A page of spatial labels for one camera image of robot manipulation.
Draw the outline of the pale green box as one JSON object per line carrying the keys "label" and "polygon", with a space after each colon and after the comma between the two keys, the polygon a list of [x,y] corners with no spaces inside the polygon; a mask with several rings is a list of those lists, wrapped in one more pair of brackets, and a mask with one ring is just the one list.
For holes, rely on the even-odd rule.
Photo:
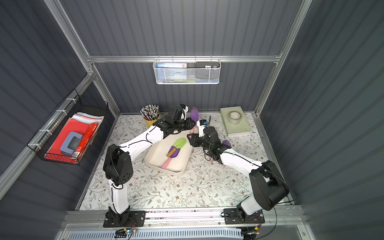
{"label": "pale green box", "polygon": [[240,106],[220,108],[220,114],[228,137],[249,135],[252,132]]}

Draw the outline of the blue box in basket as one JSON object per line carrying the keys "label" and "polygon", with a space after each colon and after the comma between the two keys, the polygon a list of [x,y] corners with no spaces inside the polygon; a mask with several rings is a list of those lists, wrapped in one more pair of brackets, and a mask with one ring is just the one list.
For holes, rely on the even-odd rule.
{"label": "blue box in basket", "polygon": [[187,80],[187,63],[155,63],[154,71],[159,83]]}

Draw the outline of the purple square shovel pink handle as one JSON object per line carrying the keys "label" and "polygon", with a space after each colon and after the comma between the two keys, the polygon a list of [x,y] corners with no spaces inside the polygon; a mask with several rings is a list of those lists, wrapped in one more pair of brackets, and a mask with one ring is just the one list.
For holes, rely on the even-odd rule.
{"label": "purple square shovel pink handle", "polygon": [[224,141],[222,142],[222,144],[223,144],[223,145],[226,145],[229,149],[232,148],[232,145],[231,145],[231,143],[230,143],[228,140],[224,140]]}

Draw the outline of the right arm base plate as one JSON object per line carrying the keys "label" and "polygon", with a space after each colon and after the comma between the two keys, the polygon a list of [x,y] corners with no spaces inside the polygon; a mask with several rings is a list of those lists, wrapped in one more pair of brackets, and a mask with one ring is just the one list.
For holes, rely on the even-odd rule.
{"label": "right arm base plate", "polygon": [[243,210],[235,208],[227,208],[221,212],[221,217],[224,218],[227,225],[239,224],[254,224],[261,225],[265,223],[262,211],[247,215]]}

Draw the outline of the small green circuit board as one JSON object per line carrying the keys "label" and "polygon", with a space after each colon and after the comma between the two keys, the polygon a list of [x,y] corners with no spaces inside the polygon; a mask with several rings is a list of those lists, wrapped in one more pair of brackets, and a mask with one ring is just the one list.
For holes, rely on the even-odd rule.
{"label": "small green circuit board", "polygon": [[136,228],[124,228],[120,230],[115,231],[115,239],[125,239],[125,240],[130,240],[132,236],[137,232]]}

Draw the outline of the purple round shovel pink handle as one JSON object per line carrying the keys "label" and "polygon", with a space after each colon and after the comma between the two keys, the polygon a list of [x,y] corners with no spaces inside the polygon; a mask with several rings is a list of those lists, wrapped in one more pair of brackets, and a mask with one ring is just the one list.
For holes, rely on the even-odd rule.
{"label": "purple round shovel pink handle", "polygon": [[176,148],[174,146],[172,146],[167,154],[167,157],[168,159],[166,160],[166,162],[161,166],[162,169],[166,169],[167,166],[169,165],[169,163],[171,162],[171,160],[173,158],[175,158],[180,152],[180,149],[179,148]]}

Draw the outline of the white vented panel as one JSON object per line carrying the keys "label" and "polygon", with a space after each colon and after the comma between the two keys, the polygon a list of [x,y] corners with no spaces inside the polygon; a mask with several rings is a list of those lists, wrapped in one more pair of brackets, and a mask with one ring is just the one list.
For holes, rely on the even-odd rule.
{"label": "white vented panel", "polygon": [[72,231],[68,240],[242,240],[237,228],[139,229],[117,235],[115,230]]}

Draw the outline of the green shovel wooden handle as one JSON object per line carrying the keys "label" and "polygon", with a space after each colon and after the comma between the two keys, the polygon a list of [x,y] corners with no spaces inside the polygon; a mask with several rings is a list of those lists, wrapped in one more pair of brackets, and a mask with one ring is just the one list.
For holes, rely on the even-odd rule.
{"label": "green shovel wooden handle", "polygon": [[187,139],[186,138],[179,138],[177,139],[174,144],[172,146],[176,147],[176,148],[179,148],[181,150],[181,148],[186,144],[187,142]]}

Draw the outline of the purple pointed shovel pink handle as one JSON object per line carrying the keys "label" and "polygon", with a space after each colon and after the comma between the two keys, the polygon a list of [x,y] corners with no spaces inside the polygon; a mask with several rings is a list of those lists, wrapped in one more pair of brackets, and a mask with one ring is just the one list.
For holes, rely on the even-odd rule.
{"label": "purple pointed shovel pink handle", "polygon": [[193,126],[192,126],[192,128],[191,128],[191,130],[190,130],[190,134],[193,134],[193,133],[195,132],[195,125],[196,125],[196,123],[197,123],[198,120],[199,120],[199,111],[198,111],[198,109],[197,109],[196,107],[193,107],[193,108],[191,109],[191,112],[190,112],[190,118],[191,118],[191,120],[194,122],[194,123],[193,123]]}

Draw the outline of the bundle of pencils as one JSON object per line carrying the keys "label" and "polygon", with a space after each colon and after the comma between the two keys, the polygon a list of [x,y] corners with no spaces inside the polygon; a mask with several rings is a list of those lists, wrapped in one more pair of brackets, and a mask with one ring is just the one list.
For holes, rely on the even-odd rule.
{"label": "bundle of pencils", "polygon": [[157,120],[160,117],[159,106],[147,105],[141,108],[140,113],[148,121]]}

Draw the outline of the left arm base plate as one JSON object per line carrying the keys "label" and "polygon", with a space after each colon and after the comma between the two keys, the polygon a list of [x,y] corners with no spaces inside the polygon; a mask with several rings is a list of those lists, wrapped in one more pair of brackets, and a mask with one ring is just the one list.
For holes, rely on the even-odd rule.
{"label": "left arm base plate", "polygon": [[143,227],[146,218],[145,211],[130,211],[121,215],[108,211],[103,223],[104,228]]}

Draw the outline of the red stapler box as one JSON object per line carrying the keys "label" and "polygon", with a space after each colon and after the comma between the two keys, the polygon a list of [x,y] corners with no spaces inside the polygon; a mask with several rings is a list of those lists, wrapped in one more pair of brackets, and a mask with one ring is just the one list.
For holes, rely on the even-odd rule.
{"label": "red stapler box", "polygon": [[87,128],[85,134],[83,135],[78,147],[76,148],[75,152],[72,155],[72,159],[80,160],[82,156],[84,155],[84,152],[86,151],[89,142],[91,138],[93,137],[94,133],[96,132],[99,124],[98,123],[92,123]]}

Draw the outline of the red folder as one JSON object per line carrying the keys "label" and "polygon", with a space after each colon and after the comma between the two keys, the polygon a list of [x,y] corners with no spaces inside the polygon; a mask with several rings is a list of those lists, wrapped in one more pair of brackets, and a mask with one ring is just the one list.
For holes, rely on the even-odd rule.
{"label": "red folder", "polygon": [[76,132],[81,135],[84,135],[90,123],[81,122],[75,118],[70,118],[60,131],[59,135],[56,137],[55,141],[47,151],[47,154],[63,155],[60,151],[60,147],[67,135],[70,132]]}

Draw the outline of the white tape roll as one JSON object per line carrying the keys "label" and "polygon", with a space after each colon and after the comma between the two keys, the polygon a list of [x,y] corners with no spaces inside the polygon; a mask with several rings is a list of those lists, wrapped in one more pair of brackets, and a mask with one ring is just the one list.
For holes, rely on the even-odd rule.
{"label": "white tape roll", "polygon": [[228,122],[232,125],[237,125],[241,122],[242,115],[237,111],[231,111],[228,113]]}

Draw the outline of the cream plastic storage tray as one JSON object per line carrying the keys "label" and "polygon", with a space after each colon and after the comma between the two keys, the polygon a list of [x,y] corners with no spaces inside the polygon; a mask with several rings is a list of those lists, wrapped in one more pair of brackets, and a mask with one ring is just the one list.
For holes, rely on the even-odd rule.
{"label": "cream plastic storage tray", "polygon": [[145,157],[145,163],[152,169],[171,175],[182,175],[189,162],[193,147],[187,135],[190,131],[182,131],[170,135],[155,143]]}

